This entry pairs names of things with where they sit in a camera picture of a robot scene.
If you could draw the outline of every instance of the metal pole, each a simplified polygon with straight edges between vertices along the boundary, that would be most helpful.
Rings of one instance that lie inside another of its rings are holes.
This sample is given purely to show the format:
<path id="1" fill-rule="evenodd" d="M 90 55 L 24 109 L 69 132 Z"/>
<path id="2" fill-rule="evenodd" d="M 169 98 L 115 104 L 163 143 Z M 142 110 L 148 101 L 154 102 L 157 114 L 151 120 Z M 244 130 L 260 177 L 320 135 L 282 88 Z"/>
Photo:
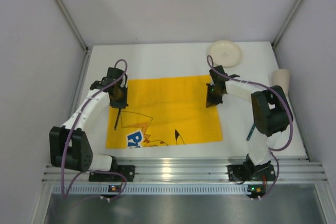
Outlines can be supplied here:
<path id="1" fill-rule="evenodd" d="M 298 10 L 299 10 L 300 6 L 302 5 L 303 1 L 304 0 L 296 0 L 293 8 L 291 9 L 290 13 L 286 17 L 285 22 L 281 26 L 281 29 L 278 32 L 278 35 L 277 35 L 276 39 L 272 43 L 273 49 L 275 49 L 278 46 L 280 40 L 282 39 L 282 36 L 284 35 L 285 31 L 287 30 L 287 28 L 291 24 L 293 18 L 295 17 L 296 13 L 298 12 Z"/>
<path id="2" fill-rule="evenodd" d="M 62 12 L 64 18 L 66 19 L 68 25 L 70 26 L 73 34 L 75 35 L 75 37 L 77 38 L 78 42 L 80 43 L 81 47 L 83 48 L 83 50 L 86 52 L 88 50 L 88 47 L 85 44 L 85 41 L 83 40 L 81 34 L 79 33 L 74 21 L 72 20 L 68 10 L 66 9 L 64 3 L 62 0 L 55 0 L 58 8 L 60 9 L 60 11 Z"/>

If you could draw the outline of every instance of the vertical metal bar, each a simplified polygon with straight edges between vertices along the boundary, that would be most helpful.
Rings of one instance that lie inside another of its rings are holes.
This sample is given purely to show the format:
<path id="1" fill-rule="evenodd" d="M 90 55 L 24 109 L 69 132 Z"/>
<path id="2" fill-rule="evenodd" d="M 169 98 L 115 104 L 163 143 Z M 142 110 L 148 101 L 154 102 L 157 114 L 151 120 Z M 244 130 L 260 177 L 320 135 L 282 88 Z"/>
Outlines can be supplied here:
<path id="1" fill-rule="evenodd" d="M 86 72 L 89 66 L 91 52 L 92 52 L 92 49 L 88 49 L 87 53 L 85 54 L 83 58 L 80 72 L 78 74 L 78 78 L 76 81 L 75 91 L 71 97 L 71 104 L 68 110 L 68 118 L 76 111 L 78 104 L 80 102 L 80 95 L 81 95 L 81 91 L 83 88 Z"/>
<path id="2" fill-rule="evenodd" d="M 42 184 L 39 191 L 39 199 L 36 204 L 33 217 L 31 219 L 31 224 L 41 224 L 44 223 L 47 210 L 49 207 L 49 202 L 54 186 L 51 184 Z"/>
<path id="3" fill-rule="evenodd" d="M 72 20 L 68 10 L 66 9 L 64 3 L 62 0 L 55 0 L 58 8 L 60 9 L 60 11 L 62 12 L 65 20 L 67 21 L 68 25 L 70 26 L 73 34 L 75 35 L 75 37 L 78 40 L 78 43 L 80 43 L 81 47 L 83 48 L 84 51 L 87 51 L 88 47 L 85 44 L 85 41 L 83 40 L 81 34 L 79 33 L 74 21 Z"/>
<path id="4" fill-rule="evenodd" d="M 302 5 L 304 0 L 296 0 L 295 4 L 293 5 L 290 13 L 287 15 L 286 19 L 285 19 L 285 22 L 283 23 L 283 25 L 281 26 L 281 29 L 280 31 L 278 32 L 278 35 L 276 37 L 276 39 L 274 40 L 274 42 L 272 43 L 272 46 L 273 46 L 273 49 L 275 49 L 282 36 L 284 35 L 285 31 L 287 30 L 287 28 L 289 27 L 289 25 L 291 24 L 293 18 L 295 17 L 295 15 L 297 14 L 300 6 Z"/>
<path id="5" fill-rule="evenodd" d="M 316 183 L 316 192 L 327 224 L 336 223 L 336 205 L 329 184 Z"/>

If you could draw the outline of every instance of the metal floor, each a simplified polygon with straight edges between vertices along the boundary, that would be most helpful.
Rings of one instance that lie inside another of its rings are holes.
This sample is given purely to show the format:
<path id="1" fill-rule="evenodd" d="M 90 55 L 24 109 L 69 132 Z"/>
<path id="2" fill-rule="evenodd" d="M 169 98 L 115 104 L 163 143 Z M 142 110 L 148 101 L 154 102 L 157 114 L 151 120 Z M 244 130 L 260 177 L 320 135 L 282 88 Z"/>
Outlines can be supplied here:
<path id="1" fill-rule="evenodd" d="M 108 203 L 84 201 L 59 218 L 84 195 L 62 200 L 52 195 L 45 224 L 323 224 L 326 223 L 314 185 L 278 185 L 268 198 L 250 201 L 233 195 L 124 195 Z"/>

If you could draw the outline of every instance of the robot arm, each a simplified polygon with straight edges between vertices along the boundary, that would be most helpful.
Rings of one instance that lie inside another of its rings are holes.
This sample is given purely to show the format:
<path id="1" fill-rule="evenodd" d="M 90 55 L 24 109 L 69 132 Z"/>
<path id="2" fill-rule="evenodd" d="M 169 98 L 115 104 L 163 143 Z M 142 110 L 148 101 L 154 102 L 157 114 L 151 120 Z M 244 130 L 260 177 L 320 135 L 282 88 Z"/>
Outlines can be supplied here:
<path id="1" fill-rule="evenodd" d="M 86 136 L 88 131 L 97 121 L 98 116 L 104 108 L 111 106 L 119 111 L 127 106 L 127 75 L 116 84 L 99 92 L 102 88 L 111 85 L 124 74 L 118 68 L 109 68 L 107 76 L 101 81 L 95 81 L 88 95 L 78 110 L 61 127 L 53 127 L 49 133 L 50 160 L 51 164 L 61 167 L 65 142 L 72 126 L 76 123 L 72 133 L 71 142 L 65 157 L 65 168 L 86 172 L 89 170 L 113 171 L 118 170 L 116 157 L 103 155 L 91 149 L 90 142 Z"/>
<path id="2" fill-rule="evenodd" d="M 227 76 L 222 66 L 215 67 L 219 73 Z M 270 164 L 268 137 L 284 131 L 288 124 L 288 116 L 279 99 L 269 90 L 262 90 L 253 85 L 229 80 L 218 75 L 212 69 L 209 71 L 213 83 L 207 84 L 206 107 L 223 103 L 225 94 L 237 96 L 252 104 L 254 125 L 247 138 L 249 153 L 242 165 L 228 166 L 229 177 L 232 181 L 274 179 L 274 168 Z M 288 106 L 286 96 L 280 86 L 271 87 Z"/>

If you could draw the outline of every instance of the black clamp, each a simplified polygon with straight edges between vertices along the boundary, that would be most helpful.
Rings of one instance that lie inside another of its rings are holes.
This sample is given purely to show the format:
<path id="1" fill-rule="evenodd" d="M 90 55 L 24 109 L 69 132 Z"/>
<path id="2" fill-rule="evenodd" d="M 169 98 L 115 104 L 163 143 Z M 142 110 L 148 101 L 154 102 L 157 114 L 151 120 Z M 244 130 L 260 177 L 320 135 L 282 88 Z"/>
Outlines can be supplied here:
<path id="1" fill-rule="evenodd" d="M 214 67 L 219 73 L 222 73 L 227 76 L 227 73 L 224 71 L 223 66 L 219 65 Z M 228 78 L 220 76 L 215 73 L 213 69 L 209 71 L 210 76 L 212 78 L 213 84 L 207 84 L 207 92 L 206 92 L 206 107 L 216 106 L 220 103 L 223 103 L 223 95 L 227 94 L 225 83 L 229 81 Z M 239 77 L 237 74 L 233 74 L 229 76 L 231 78 Z"/>
<path id="2" fill-rule="evenodd" d="M 111 84 L 118 78 L 122 76 L 124 73 L 123 70 L 119 68 L 109 68 L 107 71 L 106 77 L 103 77 L 101 81 L 95 81 L 91 87 L 90 90 L 93 89 L 102 89 L 106 87 L 107 85 Z M 116 123 L 114 124 L 114 129 L 117 129 L 118 125 L 118 120 L 120 117 L 121 109 L 124 109 L 128 106 L 127 104 L 127 90 L 128 88 L 126 87 L 127 83 L 127 74 L 124 75 L 125 80 L 124 80 L 124 85 L 123 84 L 123 79 L 118 81 L 115 85 L 109 87 L 108 89 L 104 90 L 104 92 L 108 92 L 109 97 L 110 97 L 110 106 L 118 110 L 118 115 L 116 118 Z"/>

